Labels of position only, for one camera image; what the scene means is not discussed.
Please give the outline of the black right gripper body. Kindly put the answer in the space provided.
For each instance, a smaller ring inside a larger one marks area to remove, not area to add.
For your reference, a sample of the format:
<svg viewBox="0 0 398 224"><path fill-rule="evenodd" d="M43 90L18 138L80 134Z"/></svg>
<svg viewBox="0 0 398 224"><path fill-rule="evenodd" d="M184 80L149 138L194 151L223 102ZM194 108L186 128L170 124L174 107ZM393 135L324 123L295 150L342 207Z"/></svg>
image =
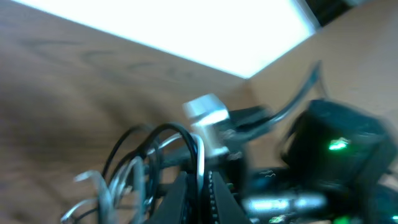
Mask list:
<svg viewBox="0 0 398 224"><path fill-rule="evenodd" d="M250 170L242 151L229 152L227 189L251 223L313 223L329 219L326 194L306 189L286 167Z"/></svg>

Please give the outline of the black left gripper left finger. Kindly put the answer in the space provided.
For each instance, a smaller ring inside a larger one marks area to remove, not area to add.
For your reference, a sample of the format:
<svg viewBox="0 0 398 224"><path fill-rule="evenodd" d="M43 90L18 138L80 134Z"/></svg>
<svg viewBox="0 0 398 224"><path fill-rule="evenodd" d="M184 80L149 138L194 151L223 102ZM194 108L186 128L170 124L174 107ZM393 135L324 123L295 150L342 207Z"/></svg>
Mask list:
<svg viewBox="0 0 398 224"><path fill-rule="evenodd" d="M153 216L146 220L146 224L183 224L188 222L187 176L186 172L179 174Z"/></svg>

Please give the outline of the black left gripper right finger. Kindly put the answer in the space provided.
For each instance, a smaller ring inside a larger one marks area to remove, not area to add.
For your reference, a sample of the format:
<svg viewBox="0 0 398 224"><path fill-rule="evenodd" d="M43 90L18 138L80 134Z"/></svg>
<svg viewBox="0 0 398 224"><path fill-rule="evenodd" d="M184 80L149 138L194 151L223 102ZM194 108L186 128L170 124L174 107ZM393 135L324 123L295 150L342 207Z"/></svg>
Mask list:
<svg viewBox="0 0 398 224"><path fill-rule="evenodd" d="M209 223L251 224L219 172L208 173Z"/></svg>

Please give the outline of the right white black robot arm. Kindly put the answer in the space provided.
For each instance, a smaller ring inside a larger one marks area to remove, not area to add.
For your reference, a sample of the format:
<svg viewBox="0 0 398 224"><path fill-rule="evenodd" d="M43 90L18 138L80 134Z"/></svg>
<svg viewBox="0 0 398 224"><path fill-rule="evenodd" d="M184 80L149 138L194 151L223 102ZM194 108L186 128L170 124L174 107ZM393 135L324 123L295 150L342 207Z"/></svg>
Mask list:
<svg viewBox="0 0 398 224"><path fill-rule="evenodd" d="M254 173L231 194L234 223L397 222L397 192L380 183L397 141L382 119L312 100L276 150L283 167Z"/></svg>

